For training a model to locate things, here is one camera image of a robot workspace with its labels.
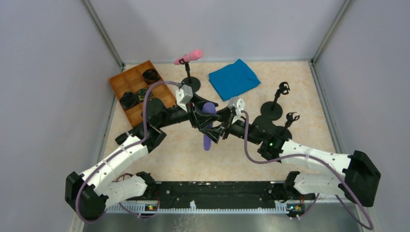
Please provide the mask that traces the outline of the pink microphone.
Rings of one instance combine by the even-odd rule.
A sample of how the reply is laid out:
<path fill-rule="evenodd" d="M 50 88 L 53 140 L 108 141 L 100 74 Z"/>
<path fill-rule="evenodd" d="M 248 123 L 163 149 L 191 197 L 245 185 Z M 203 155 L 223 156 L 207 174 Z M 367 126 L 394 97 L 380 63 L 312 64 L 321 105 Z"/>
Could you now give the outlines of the pink microphone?
<path fill-rule="evenodd" d="M 189 63 L 190 61 L 196 61 L 199 60 L 200 58 L 202 58 L 203 56 L 203 51 L 200 49 L 197 50 L 193 50 L 183 56 L 181 56 L 180 58 L 177 58 L 174 61 L 174 65 L 184 65 L 186 63 Z"/>

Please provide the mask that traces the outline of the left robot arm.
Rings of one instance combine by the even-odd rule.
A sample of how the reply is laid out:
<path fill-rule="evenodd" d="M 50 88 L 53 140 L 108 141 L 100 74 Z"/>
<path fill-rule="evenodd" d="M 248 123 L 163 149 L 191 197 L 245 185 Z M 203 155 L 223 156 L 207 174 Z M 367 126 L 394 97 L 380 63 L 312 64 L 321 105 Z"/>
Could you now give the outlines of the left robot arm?
<path fill-rule="evenodd" d="M 197 94 L 178 96 L 182 100 L 170 108 L 158 98 L 144 101 L 142 123 L 114 152 L 82 173 L 72 172 L 66 177 L 65 201 L 84 223 L 95 223 L 108 207 L 147 192 L 148 174 L 134 175 L 120 182 L 114 179 L 164 140 L 166 134 L 160 130 L 161 127 L 196 119 L 195 114 L 201 113 L 209 102 Z"/>

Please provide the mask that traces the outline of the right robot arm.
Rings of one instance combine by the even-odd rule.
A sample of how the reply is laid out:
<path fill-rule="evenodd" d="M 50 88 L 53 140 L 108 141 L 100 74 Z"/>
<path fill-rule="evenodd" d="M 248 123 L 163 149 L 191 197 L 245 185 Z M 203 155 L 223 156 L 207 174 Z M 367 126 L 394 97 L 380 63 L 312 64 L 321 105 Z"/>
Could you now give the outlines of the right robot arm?
<path fill-rule="evenodd" d="M 364 207 L 374 205 L 381 173 L 365 152 L 341 154 L 302 145 L 278 131 L 266 116 L 259 115 L 249 123 L 247 112 L 241 108 L 201 110 L 200 116 L 199 131 L 215 143 L 234 135 L 244 140 L 246 156 L 249 156 L 248 143 L 260 145 L 258 153 L 264 158 L 260 164 L 281 162 L 317 171 L 316 174 L 289 173 L 287 183 L 296 192 L 332 194 Z"/>

